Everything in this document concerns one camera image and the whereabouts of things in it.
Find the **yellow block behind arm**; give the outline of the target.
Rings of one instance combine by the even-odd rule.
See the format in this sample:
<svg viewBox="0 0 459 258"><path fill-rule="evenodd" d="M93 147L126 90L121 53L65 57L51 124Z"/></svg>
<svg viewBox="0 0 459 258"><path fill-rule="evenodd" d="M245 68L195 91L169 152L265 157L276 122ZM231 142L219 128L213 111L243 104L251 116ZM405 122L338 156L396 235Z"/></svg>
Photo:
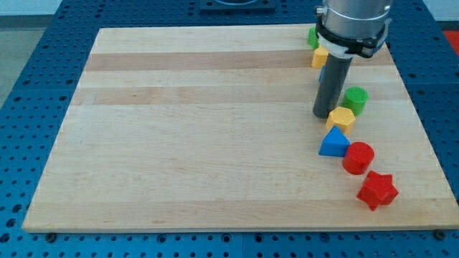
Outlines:
<svg viewBox="0 0 459 258"><path fill-rule="evenodd" d="M328 50L321 45L314 50L313 59L311 61L312 68L321 69L326 64L328 58Z"/></svg>

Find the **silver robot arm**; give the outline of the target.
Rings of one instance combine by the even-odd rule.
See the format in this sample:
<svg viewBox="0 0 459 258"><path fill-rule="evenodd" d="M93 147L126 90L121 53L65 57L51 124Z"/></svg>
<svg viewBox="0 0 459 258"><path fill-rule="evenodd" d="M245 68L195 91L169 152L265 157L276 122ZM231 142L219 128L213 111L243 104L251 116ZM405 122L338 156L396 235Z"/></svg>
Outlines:
<svg viewBox="0 0 459 258"><path fill-rule="evenodd" d="M323 0L315 15L327 32L344 39L369 39L385 28L392 0Z"/></svg>

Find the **green block behind arm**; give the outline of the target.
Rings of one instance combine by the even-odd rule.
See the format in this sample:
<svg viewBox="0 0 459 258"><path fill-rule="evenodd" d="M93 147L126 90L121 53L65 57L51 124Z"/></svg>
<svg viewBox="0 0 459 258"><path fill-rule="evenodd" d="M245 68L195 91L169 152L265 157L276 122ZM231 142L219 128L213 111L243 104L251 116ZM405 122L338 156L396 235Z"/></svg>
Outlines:
<svg viewBox="0 0 459 258"><path fill-rule="evenodd" d="M308 44L312 50L316 50L319 47L318 37L316 35L316 28L311 27L308 30Z"/></svg>

